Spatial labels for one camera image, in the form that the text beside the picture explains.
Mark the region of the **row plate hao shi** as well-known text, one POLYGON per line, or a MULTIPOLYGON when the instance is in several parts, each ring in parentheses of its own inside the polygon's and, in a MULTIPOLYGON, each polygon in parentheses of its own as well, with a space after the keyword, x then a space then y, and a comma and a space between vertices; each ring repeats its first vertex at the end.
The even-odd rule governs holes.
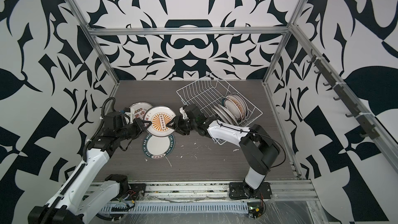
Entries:
POLYGON ((148 134, 143 141, 143 152, 150 159, 162 159, 167 157, 175 147, 173 135, 157 137, 148 134))

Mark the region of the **white wire dish rack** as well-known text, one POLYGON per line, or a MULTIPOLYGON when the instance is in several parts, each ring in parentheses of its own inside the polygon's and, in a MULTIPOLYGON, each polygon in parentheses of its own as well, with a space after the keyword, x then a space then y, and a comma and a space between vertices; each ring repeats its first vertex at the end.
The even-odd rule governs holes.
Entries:
MULTIPOLYGON (((241 96, 248 106, 248 116, 244 118, 243 121, 237 121, 237 126, 250 127, 255 124, 255 121, 263 114, 262 111, 229 82, 218 78, 213 73, 177 90, 177 94, 183 106, 195 104, 206 117, 215 116, 227 124, 230 124, 228 119, 226 119, 223 114, 219 113, 219 111, 214 108, 214 105, 222 105, 221 100, 231 93, 236 93, 241 96)), ((213 141, 219 145, 228 143, 214 139, 213 141)))

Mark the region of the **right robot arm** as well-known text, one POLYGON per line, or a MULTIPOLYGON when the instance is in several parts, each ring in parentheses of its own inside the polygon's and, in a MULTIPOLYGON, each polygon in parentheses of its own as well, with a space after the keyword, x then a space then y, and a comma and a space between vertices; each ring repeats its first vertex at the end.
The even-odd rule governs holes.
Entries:
POLYGON ((266 175, 280 154, 277 142, 258 124, 250 127, 222 122, 215 116, 206 117, 194 104, 180 109, 166 126, 181 135, 196 131, 200 136, 221 140, 238 146, 243 152, 250 169, 236 192, 243 193, 242 199, 253 198, 259 192, 266 175))

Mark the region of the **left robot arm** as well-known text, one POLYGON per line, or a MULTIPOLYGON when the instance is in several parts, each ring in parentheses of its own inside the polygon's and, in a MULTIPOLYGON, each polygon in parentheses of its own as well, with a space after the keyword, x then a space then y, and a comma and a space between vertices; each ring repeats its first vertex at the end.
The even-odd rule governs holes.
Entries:
POLYGON ((44 205, 34 207, 28 215, 30 224, 88 224, 112 199, 124 198, 130 190, 127 177, 108 176, 89 197, 85 194, 98 172, 110 160, 124 140, 135 140, 151 121, 135 118, 127 123, 122 112, 101 116, 99 130, 89 139, 83 159, 60 190, 44 205))

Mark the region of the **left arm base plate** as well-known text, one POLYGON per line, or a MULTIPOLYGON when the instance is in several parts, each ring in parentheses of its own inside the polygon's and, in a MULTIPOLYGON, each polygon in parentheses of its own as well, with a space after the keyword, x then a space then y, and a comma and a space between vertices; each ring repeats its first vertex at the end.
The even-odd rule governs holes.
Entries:
POLYGON ((145 196, 145 192, 146 192, 146 184, 144 183, 129 184, 126 192, 124 192, 122 196, 119 197, 119 199, 123 199, 125 201, 137 201, 145 196))

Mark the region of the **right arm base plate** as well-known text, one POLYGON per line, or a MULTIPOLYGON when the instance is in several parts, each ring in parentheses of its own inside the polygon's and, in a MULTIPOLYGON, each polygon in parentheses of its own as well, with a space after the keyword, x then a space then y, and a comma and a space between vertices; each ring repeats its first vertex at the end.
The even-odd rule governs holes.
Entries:
POLYGON ((257 189, 252 189, 245 182, 229 183, 229 198, 232 200, 270 199, 272 194, 271 186, 267 182, 263 182, 257 189))

